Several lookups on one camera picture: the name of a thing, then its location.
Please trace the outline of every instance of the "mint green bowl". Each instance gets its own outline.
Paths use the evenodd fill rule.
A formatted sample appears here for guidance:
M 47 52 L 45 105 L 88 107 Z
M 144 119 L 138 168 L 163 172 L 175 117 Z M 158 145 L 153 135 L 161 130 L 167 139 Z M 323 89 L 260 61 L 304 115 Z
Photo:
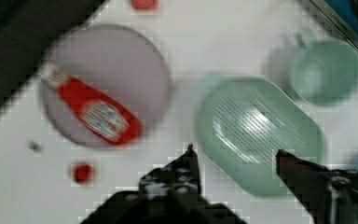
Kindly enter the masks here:
M 317 163 L 324 154 L 324 136 L 318 125 L 262 78 L 222 81 L 202 101 L 195 128 L 205 154 L 257 196 L 288 193 L 276 175 L 279 149 Z

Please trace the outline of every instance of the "red bottle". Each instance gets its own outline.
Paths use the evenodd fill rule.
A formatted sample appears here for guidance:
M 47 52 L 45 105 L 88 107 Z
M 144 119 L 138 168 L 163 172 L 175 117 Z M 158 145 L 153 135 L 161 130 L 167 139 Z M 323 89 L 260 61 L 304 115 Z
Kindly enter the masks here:
M 55 65 L 45 67 L 44 80 L 75 116 L 107 143 L 118 146 L 141 134 L 141 122 L 124 106 L 70 76 Z

